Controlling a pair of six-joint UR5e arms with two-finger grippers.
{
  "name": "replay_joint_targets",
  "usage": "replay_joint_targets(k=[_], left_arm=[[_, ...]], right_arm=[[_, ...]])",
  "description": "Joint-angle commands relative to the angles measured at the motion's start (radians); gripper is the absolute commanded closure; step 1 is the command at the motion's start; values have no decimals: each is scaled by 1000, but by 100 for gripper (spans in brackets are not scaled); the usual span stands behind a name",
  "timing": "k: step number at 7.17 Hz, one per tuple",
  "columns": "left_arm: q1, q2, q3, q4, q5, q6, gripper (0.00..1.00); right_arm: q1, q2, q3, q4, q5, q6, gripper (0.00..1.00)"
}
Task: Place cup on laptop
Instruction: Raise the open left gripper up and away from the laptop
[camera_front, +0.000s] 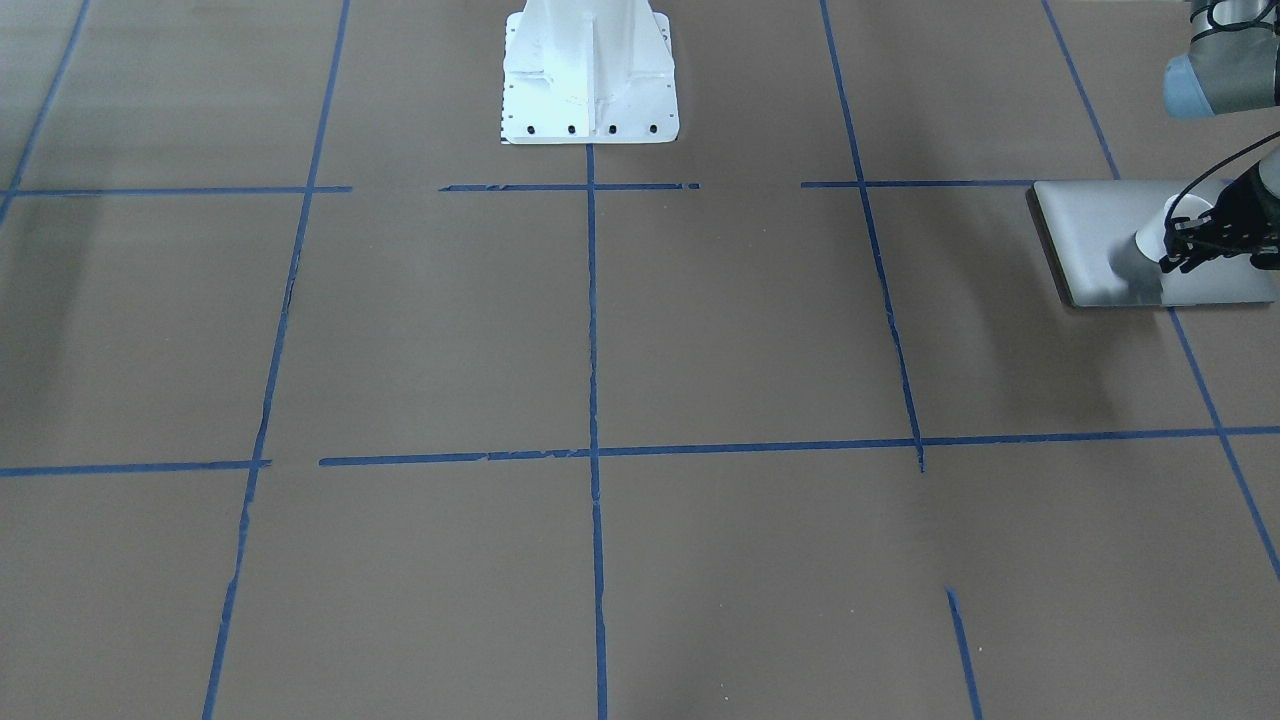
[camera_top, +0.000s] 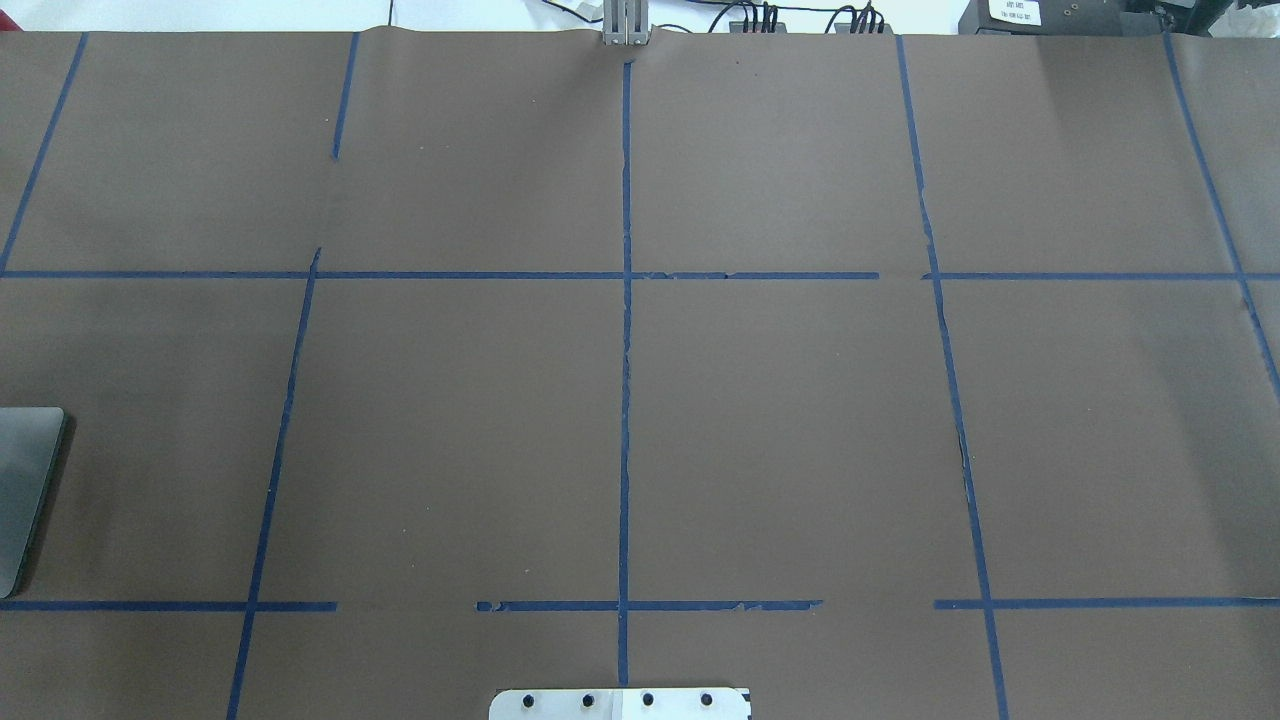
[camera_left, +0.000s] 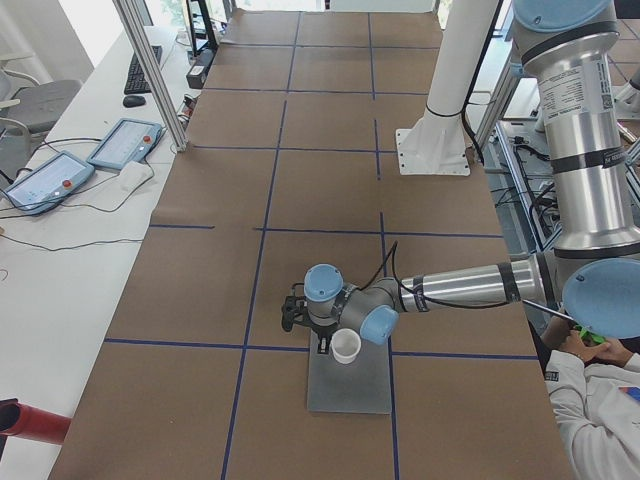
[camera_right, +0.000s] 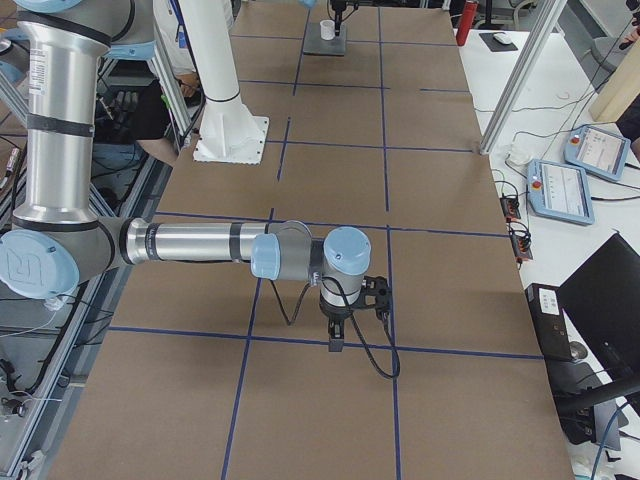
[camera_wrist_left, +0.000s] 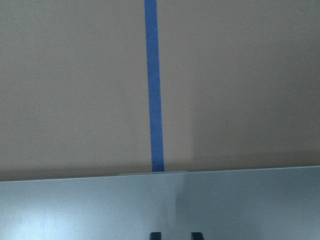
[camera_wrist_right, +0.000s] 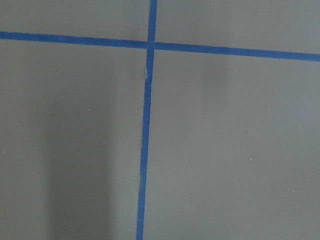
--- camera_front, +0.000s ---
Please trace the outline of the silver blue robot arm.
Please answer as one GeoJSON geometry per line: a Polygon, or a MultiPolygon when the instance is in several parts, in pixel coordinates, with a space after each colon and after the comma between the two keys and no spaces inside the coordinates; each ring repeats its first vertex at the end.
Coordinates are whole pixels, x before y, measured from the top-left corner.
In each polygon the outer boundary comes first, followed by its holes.
{"type": "MultiPolygon", "coordinates": [[[[1275,1],[1193,1],[1188,51],[1165,69],[1170,117],[1198,119],[1277,106],[1279,36],[1275,1]]],[[[1164,214],[1161,272],[1188,274],[1220,258],[1245,256],[1277,269],[1277,151],[1226,186],[1207,211],[1164,214]]]]}

